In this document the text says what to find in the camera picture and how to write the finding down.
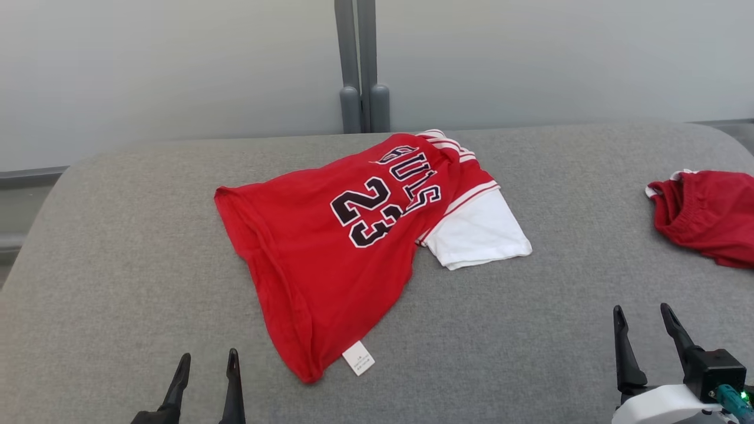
chicago bulls jersey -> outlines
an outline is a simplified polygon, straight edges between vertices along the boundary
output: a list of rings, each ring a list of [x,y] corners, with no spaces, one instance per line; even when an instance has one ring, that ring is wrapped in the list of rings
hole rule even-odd
[[[220,187],[215,202],[249,265],[272,342],[305,383],[392,307],[417,244],[450,269],[531,252],[475,154],[437,130],[395,134],[266,183]]]

red jersey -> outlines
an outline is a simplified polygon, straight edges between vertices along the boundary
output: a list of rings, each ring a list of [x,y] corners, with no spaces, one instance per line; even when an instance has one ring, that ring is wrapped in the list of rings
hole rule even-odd
[[[220,187],[215,202],[249,264],[272,342],[313,383],[396,302],[417,241],[498,188],[473,152],[428,131],[395,134],[318,169]]]

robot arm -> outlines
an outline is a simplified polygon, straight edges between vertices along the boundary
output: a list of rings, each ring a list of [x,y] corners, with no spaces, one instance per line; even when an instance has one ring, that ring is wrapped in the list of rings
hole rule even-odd
[[[620,306],[613,309],[615,363],[621,405],[612,424],[754,424],[744,385],[746,368],[728,351],[707,352],[694,344],[666,303],[660,307],[665,329],[676,344],[683,384],[647,386],[628,340],[628,323]]]

red shorts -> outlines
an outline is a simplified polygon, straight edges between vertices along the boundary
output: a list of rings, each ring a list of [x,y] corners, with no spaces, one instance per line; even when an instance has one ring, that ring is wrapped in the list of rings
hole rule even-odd
[[[673,243],[718,265],[754,268],[754,177],[684,170],[646,188],[654,227]]]

red and white stripe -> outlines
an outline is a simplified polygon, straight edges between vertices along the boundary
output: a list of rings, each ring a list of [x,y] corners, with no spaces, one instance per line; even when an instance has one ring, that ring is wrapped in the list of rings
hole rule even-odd
[[[458,153],[459,162],[476,161],[477,156],[474,152],[461,147],[461,145],[450,138],[445,137],[445,133],[440,130],[427,130],[423,133],[416,134],[417,136],[427,140],[432,146],[438,149],[452,149]]]

